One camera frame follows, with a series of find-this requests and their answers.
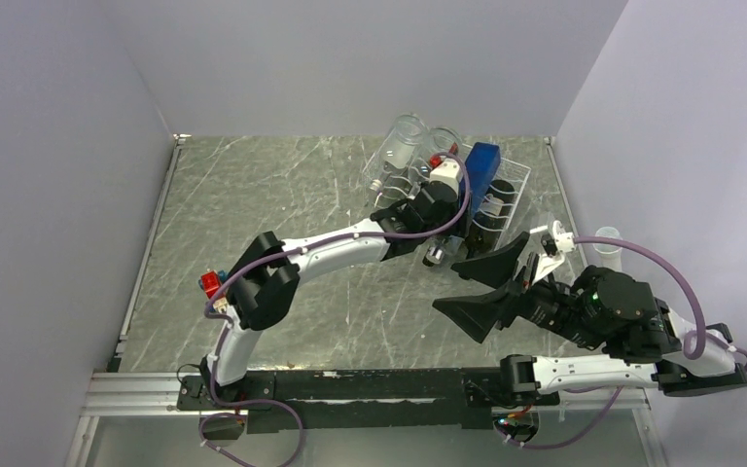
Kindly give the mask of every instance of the wall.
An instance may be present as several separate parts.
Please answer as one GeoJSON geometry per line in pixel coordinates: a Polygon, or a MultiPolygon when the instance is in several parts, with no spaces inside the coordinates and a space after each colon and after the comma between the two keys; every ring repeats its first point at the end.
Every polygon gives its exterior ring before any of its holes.
{"type": "MultiPolygon", "coordinates": [[[[557,136],[584,234],[614,225],[747,347],[747,3],[632,0],[557,136]]],[[[623,267],[691,312],[646,261],[623,267]]],[[[673,466],[747,465],[747,388],[651,402],[673,466]]]]}
{"type": "Polygon", "coordinates": [[[0,466],[61,465],[172,137],[91,0],[0,0],[0,466]]]}
{"type": "Polygon", "coordinates": [[[101,0],[174,132],[555,134],[625,0],[101,0]]]}

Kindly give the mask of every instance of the dish rack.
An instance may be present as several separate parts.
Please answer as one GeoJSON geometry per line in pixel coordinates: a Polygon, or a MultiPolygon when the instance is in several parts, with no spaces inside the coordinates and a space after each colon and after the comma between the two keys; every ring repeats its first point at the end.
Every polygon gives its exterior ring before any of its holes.
{"type": "MultiPolygon", "coordinates": [[[[461,148],[463,150],[462,153],[471,154],[471,150],[474,147],[464,144],[461,148]]],[[[377,167],[377,161],[374,160],[375,157],[376,155],[374,153],[374,155],[368,160],[365,168],[363,168],[363,179],[366,183],[371,183],[375,177],[374,172],[372,171],[372,167],[377,167]]],[[[419,190],[419,184],[429,180],[430,172],[431,167],[427,162],[416,159],[401,173],[391,174],[385,185],[382,187],[381,193],[374,204],[374,208],[384,207],[396,200],[415,194],[419,190]]],[[[509,227],[511,226],[512,219],[514,219],[516,207],[519,205],[519,197],[525,190],[530,175],[530,167],[514,162],[508,157],[503,157],[500,161],[499,167],[497,168],[497,174],[494,176],[494,181],[498,179],[504,180],[511,184],[511,186],[514,187],[514,190],[512,192],[504,192],[494,187],[492,184],[488,188],[485,198],[480,201],[480,209],[474,213],[472,228],[476,227],[494,234],[499,233],[499,238],[494,246],[495,249],[504,246],[508,241],[509,227]],[[494,195],[504,195],[503,198],[510,196],[511,200],[508,202],[501,202],[497,200],[494,195]],[[490,204],[493,204],[493,210],[499,212],[504,211],[505,214],[498,216],[485,211],[485,208],[490,204]],[[503,220],[504,222],[501,224],[502,227],[489,227],[485,222],[486,218],[503,220]]]]}

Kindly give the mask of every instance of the marble surface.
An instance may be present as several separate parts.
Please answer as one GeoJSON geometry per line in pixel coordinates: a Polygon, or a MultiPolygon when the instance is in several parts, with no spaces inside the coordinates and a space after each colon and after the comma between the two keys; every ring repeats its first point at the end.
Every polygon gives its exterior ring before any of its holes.
{"type": "MultiPolygon", "coordinates": [[[[230,269],[256,234],[306,237],[366,217],[361,170],[381,139],[190,138],[165,201],[121,371],[167,372],[198,363],[221,324],[202,317],[205,297],[197,280],[208,269],[230,269]]],[[[542,138],[467,141],[498,144],[505,158],[532,169],[513,220],[515,231],[534,227],[546,212],[569,225],[542,138]]],[[[307,283],[288,316],[265,331],[250,368],[496,366],[510,353],[588,353],[521,320],[492,331],[484,344],[472,341],[431,302],[487,288],[459,279],[450,269],[422,266],[424,251],[420,247],[412,255],[307,283]]],[[[582,267],[579,254],[572,253],[557,278],[570,281],[582,267]]]]}

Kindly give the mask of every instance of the white plastic container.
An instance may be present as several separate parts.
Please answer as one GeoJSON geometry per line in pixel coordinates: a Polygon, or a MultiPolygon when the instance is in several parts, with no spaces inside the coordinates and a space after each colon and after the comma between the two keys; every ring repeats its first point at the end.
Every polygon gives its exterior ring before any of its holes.
{"type": "MultiPolygon", "coordinates": [[[[617,240],[623,239],[623,237],[620,236],[620,231],[613,227],[601,227],[597,230],[597,233],[595,233],[594,236],[616,238],[617,240]]],[[[623,253],[621,247],[595,243],[594,250],[598,255],[600,255],[600,266],[617,272],[623,271],[623,262],[620,259],[620,255],[623,253]]]]}

